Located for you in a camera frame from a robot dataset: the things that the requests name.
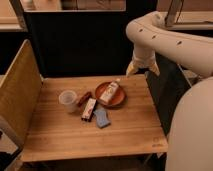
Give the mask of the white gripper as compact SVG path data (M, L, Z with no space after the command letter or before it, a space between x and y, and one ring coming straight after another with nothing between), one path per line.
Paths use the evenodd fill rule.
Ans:
M156 63L155 52L146 46L134 46L132 62L129 63L126 76L129 77L138 72L138 69L149 68L155 75L160 75L160 70Z

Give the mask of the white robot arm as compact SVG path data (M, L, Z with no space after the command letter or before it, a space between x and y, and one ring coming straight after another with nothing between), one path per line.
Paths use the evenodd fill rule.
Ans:
M165 171L213 171L213 38L169 31L158 11L130 21L126 35L134 44L128 76L140 68L157 73L159 53L203 78L177 104Z

